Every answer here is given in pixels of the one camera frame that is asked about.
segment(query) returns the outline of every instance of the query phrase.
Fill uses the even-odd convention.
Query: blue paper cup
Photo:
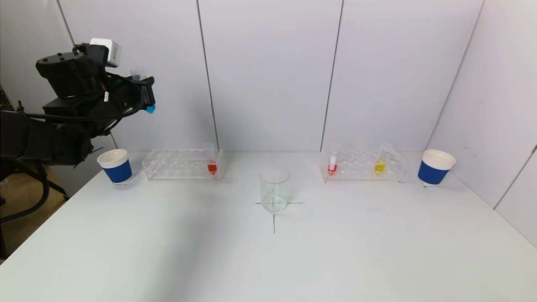
[[[449,153],[433,149],[425,150],[422,165],[419,167],[418,178],[423,185],[438,185],[455,162],[455,158]]]
[[[114,184],[127,182],[133,175],[125,149],[114,149],[102,153],[97,162]]]

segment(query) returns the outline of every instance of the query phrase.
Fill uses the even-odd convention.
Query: blue tab
[[[152,114],[155,111],[155,108],[156,108],[155,105],[149,106],[149,107],[146,108],[146,111]]]

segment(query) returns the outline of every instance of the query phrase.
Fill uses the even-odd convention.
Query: cable
[[[35,161],[34,164],[35,164],[35,167],[37,168],[37,172],[39,176],[41,177],[40,182],[41,184],[43,184],[43,195],[41,195],[41,199],[39,199],[39,201],[28,210],[24,210],[20,213],[16,213],[16,214],[6,216],[4,218],[0,218],[0,224],[32,214],[33,212],[37,211],[40,207],[42,207],[43,204],[45,204],[45,202],[47,201],[48,193],[49,193],[47,173],[45,172],[43,165],[39,161]]]
[[[119,114],[119,115],[115,115],[115,116],[111,116],[111,117],[98,117],[98,118],[97,117],[65,117],[65,116],[55,116],[55,115],[51,115],[51,114],[38,114],[38,113],[25,113],[26,116],[29,117],[29,118],[35,118],[35,119],[54,119],[54,120],[57,120],[57,121],[65,121],[65,122],[68,123],[70,121],[80,122],[80,121],[100,121],[100,120],[122,119],[122,118],[125,118],[125,117],[128,117],[128,116],[131,116],[131,115],[137,113],[138,111],[140,111],[144,106],[144,100],[142,98],[141,89],[136,84],[134,84],[133,82],[131,82],[129,79],[127,79],[125,77],[122,77],[122,76],[117,75],[117,74],[112,74],[112,73],[106,73],[106,74],[108,74],[108,76],[110,76],[112,78],[116,78],[118,80],[123,81],[124,83],[129,85],[134,90],[137,90],[138,93],[136,93],[135,95],[136,95],[136,97],[138,99],[138,104],[137,104],[137,106],[135,108],[133,108],[132,110],[130,110],[128,112]]]

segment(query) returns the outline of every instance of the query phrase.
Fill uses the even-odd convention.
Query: test tube rack
[[[328,181],[395,181],[400,182],[407,167],[406,160],[392,149],[386,158],[384,172],[377,175],[375,164],[379,150],[341,149],[337,156],[337,169],[332,175],[328,173],[330,154],[321,152],[319,168],[325,182]]]
[[[203,149],[154,149],[143,159],[142,165],[150,181],[219,182],[223,178],[226,163],[223,150],[216,150],[215,153],[214,174],[209,172],[209,162]]]

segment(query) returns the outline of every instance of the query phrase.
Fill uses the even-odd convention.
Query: glass beaker
[[[283,211],[289,202],[290,173],[280,166],[266,167],[259,173],[261,182],[261,205],[276,213]]]

